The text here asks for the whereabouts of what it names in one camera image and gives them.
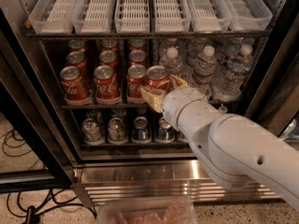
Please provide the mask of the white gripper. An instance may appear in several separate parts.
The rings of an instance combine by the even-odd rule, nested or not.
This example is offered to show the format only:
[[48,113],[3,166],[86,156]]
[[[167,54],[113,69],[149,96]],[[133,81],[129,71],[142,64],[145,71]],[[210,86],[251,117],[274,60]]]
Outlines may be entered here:
[[141,95],[149,107],[163,115],[165,120],[181,132],[196,132],[220,116],[220,111],[211,105],[203,93],[187,88],[188,82],[181,77],[170,75],[170,89],[142,87]]

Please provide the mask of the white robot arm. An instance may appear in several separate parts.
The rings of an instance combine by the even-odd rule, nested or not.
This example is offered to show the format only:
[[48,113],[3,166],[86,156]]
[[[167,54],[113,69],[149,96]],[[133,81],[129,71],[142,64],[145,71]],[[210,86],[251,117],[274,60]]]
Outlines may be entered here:
[[299,151],[243,116],[223,113],[205,95],[172,76],[171,91],[140,88],[149,107],[188,140],[192,153],[219,186],[235,190],[251,179],[299,210]]

